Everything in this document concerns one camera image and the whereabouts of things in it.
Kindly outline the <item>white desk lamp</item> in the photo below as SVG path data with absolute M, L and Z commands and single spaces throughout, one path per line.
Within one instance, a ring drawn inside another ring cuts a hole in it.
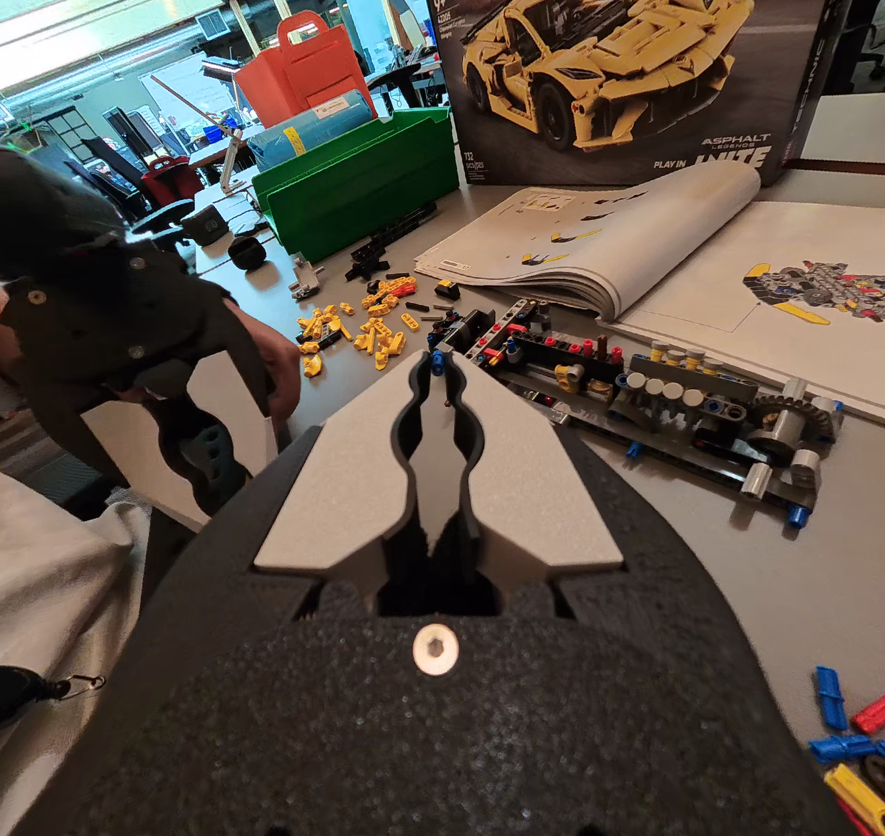
M 234 178 L 234 167 L 236 164 L 237 155 L 239 150 L 242 147 L 247 145 L 247 140 L 244 139 L 242 129 L 237 129 L 235 127 L 230 127 L 224 123 L 224 119 L 222 117 L 214 116 L 212 114 L 206 113 L 198 108 L 193 102 L 184 98 L 181 94 L 173 90 L 166 83 L 160 80 L 155 75 L 150 75 L 150 79 L 157 83 L 162 89 L 169 92 L 172 96 L 174 96 L 177 100 L 182 102 L 196 114 L 200 115 L 205 120 L 210 121 L 212 124 L 215 124 L 224 137 L 227 138 L 228 144 L 224 156 L 224 163 L 222 166 L 222 173 L 220 176 L 219 184 L 222 190 L 222 193 L 226 197 L 230 197 L 236 194 L 239 190 L 241 190 L 244 185 L 243 183 Z

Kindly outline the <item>red office chair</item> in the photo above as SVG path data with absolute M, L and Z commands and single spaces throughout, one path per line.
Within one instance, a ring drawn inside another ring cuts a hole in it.
M 181 200 L 192 200 L 205 188 L 187 156 L 158 156 L 149 162 L 141 183 L 159 208 Z

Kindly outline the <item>red plastic case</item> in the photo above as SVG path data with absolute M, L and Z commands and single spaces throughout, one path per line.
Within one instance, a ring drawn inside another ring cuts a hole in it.
M 269 128 L 358 90 L 371 118 L 378 117 L 360 69 L 357 53 L 343 25 L 328 27 L 313 12 L 284 19 L 278 45 L 261 51 L 234 75 L 235 84 Z

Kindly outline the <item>pile of red blue lego pins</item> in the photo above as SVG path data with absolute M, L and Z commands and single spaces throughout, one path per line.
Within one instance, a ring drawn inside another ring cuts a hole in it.
M 884 833 L 884 698 L 849 716 L 837 671 L 819 665 L 815 683 L 829 733 L 808 748 L 824 783 L 859 834 Z

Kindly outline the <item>person's white printed shirt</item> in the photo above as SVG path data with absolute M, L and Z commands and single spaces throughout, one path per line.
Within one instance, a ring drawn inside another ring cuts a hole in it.
M 109 678 L 141 607 L 151 508 L 129 493 L 83 521 L 1 476 L 1 664 L 56 682 Z M 98 691 L 28 704 L 1 737 L 11 834 L 83 736 Z

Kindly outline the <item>lego car chassis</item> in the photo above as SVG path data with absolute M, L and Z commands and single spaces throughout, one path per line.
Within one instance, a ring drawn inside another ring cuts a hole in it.
M 607 336 L 559 330 L 546 300 L 494 311 L 434 306 L 420 316 L 432 349 L 453 351 L 553 424 L 574 425 L 785 512 L 787 527 L 809 523 L 822 465 L 842 431 L 841 402 L 789 378 L 778 392 L 737 377 L 702 351 L 656 341 L 625 355 Z

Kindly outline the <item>pile of yellow lego pieces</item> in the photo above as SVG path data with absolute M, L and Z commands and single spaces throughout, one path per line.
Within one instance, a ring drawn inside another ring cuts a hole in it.
M 360 302 L 328 303 L 299 318 L 295 341 L 304 377 L 319 376 L 324 356 L 340 344 L 367 355 L 377 371 L 384 371 L 391 359 L 403 355 L 409 336 L 422 329 L 409 307 L 417 288 L 412 275 L 375 280 Z

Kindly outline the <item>instruction booklet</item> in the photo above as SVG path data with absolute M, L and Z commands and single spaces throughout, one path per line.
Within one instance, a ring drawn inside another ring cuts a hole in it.
M 883 209 L 758 200 L 759 189 L 732 161 L 623 190 L 525 188 L 415 270 L 588 310 L 769 387 L 802 377 L 882 423 Z

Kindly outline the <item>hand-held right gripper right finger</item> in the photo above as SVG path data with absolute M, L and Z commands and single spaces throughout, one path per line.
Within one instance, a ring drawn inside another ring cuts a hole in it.
M 503 599 L 521 587 L 618 570 L 624 556 L 566 449 L 565 429 L 465 356 L 445 356 L 466 569 Z

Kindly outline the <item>green plastic bin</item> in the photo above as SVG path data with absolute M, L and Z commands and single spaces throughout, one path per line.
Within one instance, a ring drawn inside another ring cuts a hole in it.
M 448 107 L 395 112 L 257 173 L 276 239 L 312 263 L 459 188 Z

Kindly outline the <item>lego set box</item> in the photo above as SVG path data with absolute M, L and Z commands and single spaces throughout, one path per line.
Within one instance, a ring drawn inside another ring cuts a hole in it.
M 852 0 L 428 0 L 466 181 L 629 186 L 801 155 Z

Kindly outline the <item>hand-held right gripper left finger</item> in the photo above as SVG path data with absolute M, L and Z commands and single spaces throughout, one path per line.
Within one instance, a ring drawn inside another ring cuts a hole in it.
M 260 547 L 257 571 L 345 581 L 370 608 L 393 577 L 388 549 L 416 512 L 431 355 L 414 353 L 329 417 Z

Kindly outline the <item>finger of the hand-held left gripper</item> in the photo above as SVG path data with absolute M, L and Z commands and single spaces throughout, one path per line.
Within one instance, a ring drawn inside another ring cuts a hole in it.
M 279 454 L 271 417 L 265 415 L 227 351 L 186 362 L 189 399 L 215 418 L 231 444 L 232 455 L 249 480 Z
M 190 483 L 164 458 L 159 424 L 149 410 L 135 402 L 107 400 L 84 411 L 82 419 L 140 498 L 191 531 L 209 522 Z

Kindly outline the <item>person's left hand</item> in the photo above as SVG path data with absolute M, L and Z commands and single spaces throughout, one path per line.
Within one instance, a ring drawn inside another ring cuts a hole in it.
M 302 394 L 302 354 L 299 346 L 271 326 L 244 312 L 231 299 L 225 299 L 229 311 L 249 332 L 264 361 L 274 385 L 269 400 L 271 421 L 280 447 L 290 442 L 289 419 L 294 415 Z

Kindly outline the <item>blue roll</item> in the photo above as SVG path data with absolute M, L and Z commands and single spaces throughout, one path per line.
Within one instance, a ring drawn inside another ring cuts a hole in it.
M 371 99 L 359 90 L 327 100 L 249 139 L 259 171 L 269 171 L 369 123 L 377 116 Z

